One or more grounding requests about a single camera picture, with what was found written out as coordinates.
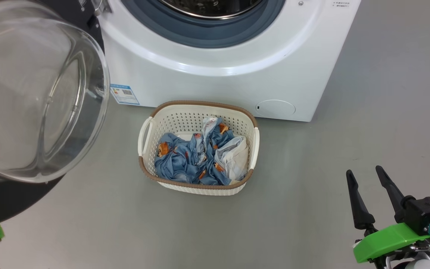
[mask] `white plastic basket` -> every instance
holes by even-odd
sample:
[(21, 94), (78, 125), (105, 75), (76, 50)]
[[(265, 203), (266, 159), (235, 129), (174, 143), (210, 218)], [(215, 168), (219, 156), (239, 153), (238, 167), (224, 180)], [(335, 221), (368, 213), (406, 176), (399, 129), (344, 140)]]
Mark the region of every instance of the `white plastic basket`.
[[(223, 118), (224, 124), (234, 134), (246, 137), (249, 147), (249, 167), (244, 179), (228, 186), (208, 186), (175, 182), (158, 177), (154, 160), (162, 135), (170, 132), (183, 139), (190, 139), (193, 133), (201, 131), (203, 118), (211, 115)], [(138, 162), (147, 177), (166, 188), (190, 194), (234, 195), (243, 189), (253, 174), (259, 143), (260, 133), (256, 119), (245, 109), (212, 102), (173, 101), (157, 107), (142, 125), (138, 135)]]

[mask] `clothes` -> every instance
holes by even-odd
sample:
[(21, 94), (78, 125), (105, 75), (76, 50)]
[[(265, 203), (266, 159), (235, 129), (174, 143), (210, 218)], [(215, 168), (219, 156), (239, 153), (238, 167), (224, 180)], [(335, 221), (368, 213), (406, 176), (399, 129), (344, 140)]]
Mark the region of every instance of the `clothes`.
[[(242, 160), (245, 155), (241, 153), (241, 141), (244, 141), (246, 148), (246, 160)], [(215, 160), (219, 149), (223, 150)], [(202, 132), (194, 133), (190, 141), (178, 138), (173, 133), (164, 134), (159, 141), (155, 169), (159, 177), (177, 182), (229, 185), (240, 177), (243, 172), (241, 166), (245, 166), (246, 173), (247, 159), (246, 139), (235, 137), (221, 118), (210, 116), (203, 119)], [(235, 161), (240, 161), (241, 164), (235, 164)]]

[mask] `white washing machine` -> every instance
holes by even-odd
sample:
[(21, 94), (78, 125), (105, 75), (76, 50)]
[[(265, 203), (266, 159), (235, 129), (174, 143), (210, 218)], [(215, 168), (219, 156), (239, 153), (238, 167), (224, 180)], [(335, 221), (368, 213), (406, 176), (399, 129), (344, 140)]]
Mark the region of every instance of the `white washing machine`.
[(111, 89), (311, 121), (360, 0), (103, 0)]

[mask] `floor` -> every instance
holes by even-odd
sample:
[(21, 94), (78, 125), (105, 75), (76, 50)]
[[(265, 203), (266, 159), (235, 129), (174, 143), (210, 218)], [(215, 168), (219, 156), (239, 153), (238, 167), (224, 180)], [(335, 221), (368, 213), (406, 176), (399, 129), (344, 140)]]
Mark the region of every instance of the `floor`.
[(374, 268), (356, 264), (345, 172), (377, 228), (394, 224), (382, 165), (430, 196), (430, 2), (363, 0), (310, 123), (258, 119), (253, 177), (231, 197), (163, 188), (137, 163), (152, 109), (117, 105), (94, 147), (46, 197), (2, 224), (0, 267)]

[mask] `blue cloth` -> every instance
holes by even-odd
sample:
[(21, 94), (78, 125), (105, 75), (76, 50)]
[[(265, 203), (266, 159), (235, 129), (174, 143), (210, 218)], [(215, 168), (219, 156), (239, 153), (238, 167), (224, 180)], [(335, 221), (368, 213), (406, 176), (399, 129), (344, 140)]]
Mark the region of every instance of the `blue cloth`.
[(159, 144), (166, 142), (169, 153), (162, 157), (155, 157), (157, 175), (164, 179), (189, 184), (229, 185), (231, 180), (224, 172), (215, 167), (215, 149), (221, 148), (234, 138), (233, 131), (220, 133), (221, 118), (213, 120), (205, 126), (202, 134), (194, 134), (190, 141), (178, 138), (173, 133), (166, 133), (159, 140)]

